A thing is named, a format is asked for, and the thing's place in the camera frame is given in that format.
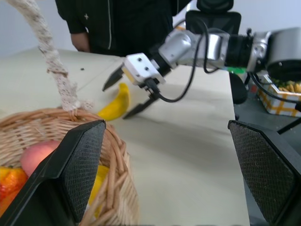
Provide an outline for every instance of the white table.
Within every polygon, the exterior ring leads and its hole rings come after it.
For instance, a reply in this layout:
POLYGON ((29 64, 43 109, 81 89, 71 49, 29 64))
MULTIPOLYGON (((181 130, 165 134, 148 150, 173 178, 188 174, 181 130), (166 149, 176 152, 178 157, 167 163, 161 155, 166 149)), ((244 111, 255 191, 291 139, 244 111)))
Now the white table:
MULTIPOLYGON (((95 101, 94 112, 114 98, 118 86, 105 93, 101 89, 122 59, 69 51, 61 54, 71 78, 79 83, 79 97, 95 101)), ((0 117, 59 105, 54 82, 45 74, 39 57, 31 50, 0 60, 0 117)), ((162 94, 179 95, 189 73, 190 68, 184 66, 170 73, 160 87, 162 94)), ((206 75, 198 69, 181 102, 157 101, 130 120, 111 122, 131 155, 142 225, 249 226, 243 178, 227 129, 234 118, 227 75, 206 75)), ((147 99, 145 91, 129 87, 131 107, 147 99)))

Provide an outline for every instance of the floor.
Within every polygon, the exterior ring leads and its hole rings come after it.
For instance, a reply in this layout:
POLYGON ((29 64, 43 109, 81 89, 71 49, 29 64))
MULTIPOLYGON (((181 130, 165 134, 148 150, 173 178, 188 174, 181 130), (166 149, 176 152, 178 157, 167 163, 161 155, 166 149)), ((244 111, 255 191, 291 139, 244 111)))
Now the floor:
MULTIPOLYGON (((272 130, 279 130, 297 119, 294 117, 269 114, 258 97, 249 97, 242 105, 236 105, 235 113, 239 115, 240 121, 261 125, 272 130)), ((301 125, 287 131, 282 136, 297 152, 301 154, 300 134, 301 125)), ((246 183, 245 188, 249 215, 255 218, 264 219, 246 183)))

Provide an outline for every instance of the banana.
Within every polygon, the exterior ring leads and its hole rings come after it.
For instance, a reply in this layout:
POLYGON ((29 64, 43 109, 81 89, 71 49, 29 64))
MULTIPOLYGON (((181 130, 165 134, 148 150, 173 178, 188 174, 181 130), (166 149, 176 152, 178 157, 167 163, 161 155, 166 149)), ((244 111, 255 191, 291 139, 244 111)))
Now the banana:
POLYGON ((288 92, 290 92, 290 93, 292 92, 291 85, 287 85, 286 89, 287 89, 288 92))
POLYGON ((294 85, 293 88, 294 88, 294 90, 295 90, 296 93, 301 93, 301 86, 300 86, 300 84, 295 83, 295 85, 294 85))
POLYGON ((283 87, 282 87, 282 91, 283 92, 289 92, 286 88, 283 88, 283 87))
POLYGON ((128 87, 125 83, 120 83, 117 97, 100 112, 98 112, 98 116, 107 121, 115 120, 127 112, 129 105, 130 92, 128 87))
POLYGON ((292 85, 292 84, 289 84, 288 86, 289 86, 289 89, 288 89, 288 90, 289 90, 290 92, 294 93, 294 92, 295 92, 295 89, 293 88, 293 85, 292 85))

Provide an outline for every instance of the yellow fruit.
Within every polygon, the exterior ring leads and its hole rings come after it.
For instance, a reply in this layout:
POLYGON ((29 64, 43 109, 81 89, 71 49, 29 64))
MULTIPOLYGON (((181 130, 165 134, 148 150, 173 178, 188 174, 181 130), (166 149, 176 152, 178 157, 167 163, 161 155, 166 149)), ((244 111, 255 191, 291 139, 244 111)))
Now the yellow fruit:
POLYGON ((289 90, 290 92, 292 92, 292 93, 295 92, 295 89, 293 88, 293 85, 292 85, 292 84, 289 84, 288 87, 289 87, 288 90, 289 90))
MULTIPOLYGON (((105 166, 98 166, 98 169, 97 169, 97 175, 96 175, 96 178, 95 178, 95 182, 94 182, 94 185, 93 185, 93 188, 92 188, 92 191, 91 191, 91 194, 90 194, 90 198, 89 198, 89 201, 88 201, 88 204, 91 206, 95 197, 97 196, 97 193, 99 191, 99 189, 101 188, 102 186, 102 183, 105 179, 105 177, 107 176, 109 172, 109 168, 108 167, 105 167, 105 166)), ((94 213, 94 216, 97 218, 99 213, 101 211, 101 206, 98 207, 94 213)))
POLYGON ((0 202, 0 217, 3 215, 3 213, 7 210, 9 205, 12 203, 12 201, 15 199, 17 194, 20 192, 20 190, 16 190, 12 193, 10 193, 8 196, 6 196, 1 202, 0 202))
POLYGON ((2 201, 10 193, 20 190, 28 178, 21 168, 8 169, 8 172, 6 172, 5 168, 0 169, 0 173, 3 174, 0 180, 0 201, 2 201))
POLYGON ((301 86, 298 83, 295 83, 293 86, 296 93, 301 93, 301 86))
POLYGON ((0 181, 6 177, 6 175, 11 171, 11 168, 0 166, 0 181))
POLYGON ((125 83, 120 83, 117 97, 103 108, 98 115, 107 121, 115 120, 127 112, 129 104, 130 93, 128 87, 125 83))

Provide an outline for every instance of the white rope handle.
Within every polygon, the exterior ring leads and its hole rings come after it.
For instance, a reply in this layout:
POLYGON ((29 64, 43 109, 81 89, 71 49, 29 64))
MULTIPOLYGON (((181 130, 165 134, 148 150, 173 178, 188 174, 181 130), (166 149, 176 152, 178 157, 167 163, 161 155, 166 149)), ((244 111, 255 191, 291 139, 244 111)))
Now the white rope handle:
POLYGON ((46 64, 47 72, 51 73, 55 79, 58 91, 61 95, 62 107, 65 111, 73 111, 80 107, 89 109, 92 103, 81 105, 76 95, 77 84, 72 84, 68 79, 68 72, 64 68, 59 53, 54 47, 53 37, 48 24, 41 13, 35 0, 6 0, 11 6, 16 8, 26 19, 39 41, 39 49, 42 52, 46 64))

